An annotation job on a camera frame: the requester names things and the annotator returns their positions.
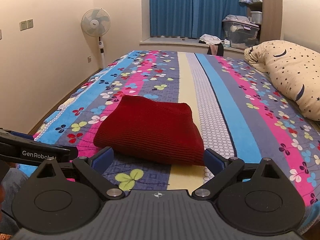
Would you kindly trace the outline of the red knitted sweater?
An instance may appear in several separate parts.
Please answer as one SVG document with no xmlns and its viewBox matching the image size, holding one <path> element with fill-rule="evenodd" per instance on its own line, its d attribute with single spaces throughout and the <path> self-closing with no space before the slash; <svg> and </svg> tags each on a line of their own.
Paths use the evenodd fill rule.
<svg viewBox="0 0 320 240">
<path fill-rule="evenodd" d="M 161 164 L 204 165 L 203 140 L 186 103 L 125 95 L 99 126 L 93 144 Z"/>
</svg>

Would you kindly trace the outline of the pile of clothes on sill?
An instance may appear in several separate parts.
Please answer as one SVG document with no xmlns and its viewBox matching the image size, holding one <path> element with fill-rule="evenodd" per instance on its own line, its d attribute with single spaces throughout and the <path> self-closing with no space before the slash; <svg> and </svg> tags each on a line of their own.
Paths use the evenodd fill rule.
<svg viewBox="0 0 320 240">
<path fill-rule="evenodd" d="M 208 55 L 223 56 L 224 54 L 223 41 L 217 36 L 203 34 L 199 38 L 199 43 L 207 44 L 209 46 L 207 52 Z"/>
</svg>

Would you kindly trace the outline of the colourful floral bed blanket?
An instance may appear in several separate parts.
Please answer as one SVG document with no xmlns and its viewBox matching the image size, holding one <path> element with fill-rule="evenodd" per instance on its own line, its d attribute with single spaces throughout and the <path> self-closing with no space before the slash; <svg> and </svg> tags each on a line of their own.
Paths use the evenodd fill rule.
<svg viewBox="0 0 320 240">
<path fill-rule="evenodd" d="M 125 95 L 186 103 L 204 147 L 225 158 L 272 158 L 302 196 L 306 232 L 319 222 L 319 124 L 304 118 L 243 60 L 198 53 L 132 51 L 93 75 L 44 120 L 34 139 L 97 153 L 93 138 Z"/>
</svg>

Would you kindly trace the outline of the cream star-patterned pillow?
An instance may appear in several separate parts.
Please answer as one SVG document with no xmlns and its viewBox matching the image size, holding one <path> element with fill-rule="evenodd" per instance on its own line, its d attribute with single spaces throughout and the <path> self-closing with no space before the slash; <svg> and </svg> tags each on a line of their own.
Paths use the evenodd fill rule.
<svg viewBox="0 0 320 240">
<path fill-rule="evenodd" d="M 266 41 L 244 51 L 245 60 L 269 75 L 273 86 L 294 101 L 302 115 L 319 121 L 320 54 L 304 46 L 284 41 Z"/>
</svg>

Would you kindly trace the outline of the white standing fan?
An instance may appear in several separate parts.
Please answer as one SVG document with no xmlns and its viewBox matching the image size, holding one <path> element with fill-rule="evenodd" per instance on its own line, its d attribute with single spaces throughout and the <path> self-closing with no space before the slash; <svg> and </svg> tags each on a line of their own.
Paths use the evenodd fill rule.
<svg viewBox="0 0 320 240">
<path fill-rule="evenodd" d="M 106 68 L 107 65 L 105 62 L 105 46 L 103 42 L 103 36 L 111 27 L 111 18 L 109 13 L 103 8 L 90 9 L 84 13 L 80 25 L 85 34 L 98 39 L 102 68 Z"/>
</svg>

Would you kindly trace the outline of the clear plastic storage bin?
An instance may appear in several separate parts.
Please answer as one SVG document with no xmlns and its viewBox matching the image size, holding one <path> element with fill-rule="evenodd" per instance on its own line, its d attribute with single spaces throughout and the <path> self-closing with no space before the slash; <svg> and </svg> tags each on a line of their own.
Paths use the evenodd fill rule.
<svg viewBox="0 0 320 240">
<path fill-rule="evenodd" d="M 259 26 L 241 21 L 223 20 L 224 39 L 232 48 L 245 50 L 259 43 Z"/>
</svg>

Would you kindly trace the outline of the blue window curtain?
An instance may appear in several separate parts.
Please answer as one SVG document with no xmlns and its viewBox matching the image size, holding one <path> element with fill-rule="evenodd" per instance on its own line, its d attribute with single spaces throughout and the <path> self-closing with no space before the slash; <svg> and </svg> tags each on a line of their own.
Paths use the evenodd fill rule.
<svg viewBox="0 0 320 240">
<path fill-rule="evenodd" d="M 150 0 L 150 35 L 222 38 L 227 15 L 245 16 L 246 7 L 239 0 Z"/>
</svg>

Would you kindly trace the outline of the wooden shelf unit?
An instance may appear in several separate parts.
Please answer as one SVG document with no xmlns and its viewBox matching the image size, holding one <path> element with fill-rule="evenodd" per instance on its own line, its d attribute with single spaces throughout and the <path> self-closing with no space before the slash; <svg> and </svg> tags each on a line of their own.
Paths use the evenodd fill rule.
<svg viewBox="0 0 320 240">
<path fill-rule="evenodd" d="M 252 11 L 262 12 L 260 42 L 281 40 L 283 23 L 283 0 L 262 0 L 258 3 L 245 4 L 247 15 Z"/>
</svg>

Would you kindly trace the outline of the wall light switches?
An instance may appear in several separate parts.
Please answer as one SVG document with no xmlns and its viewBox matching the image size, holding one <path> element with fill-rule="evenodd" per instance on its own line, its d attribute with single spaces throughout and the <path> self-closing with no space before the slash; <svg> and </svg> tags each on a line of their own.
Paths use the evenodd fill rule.
<svg viewBox="0 0 320 240">
<path fill-rule="evenodd" d="M 34 27 L 33 19 L 20 22 L 20 31 L 31 29 Z"/>
</svg>

